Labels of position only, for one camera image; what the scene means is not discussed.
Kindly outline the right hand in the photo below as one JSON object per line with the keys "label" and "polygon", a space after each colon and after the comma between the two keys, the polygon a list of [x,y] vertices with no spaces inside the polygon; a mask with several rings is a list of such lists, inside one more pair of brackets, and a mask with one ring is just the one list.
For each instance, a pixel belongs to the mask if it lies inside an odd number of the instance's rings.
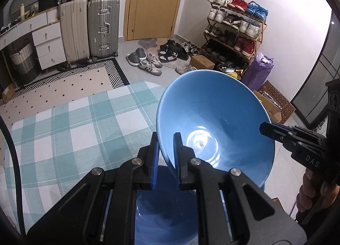
{"label": "right hand", "polygon": [[[305,169],[303,175],[303,184],[299,189],[296,197],[296,205],[299,212],[303,213],[310,210],[312,207],[312,199],[316,195],[316,187],[313,183],[316,181],[317,176],[309,169]],[[324,196],[321,209],[329,208],[336,200],[339,193],[339,186],[336,184],[328,184],[323,182],[320,187],[320,194]]]}

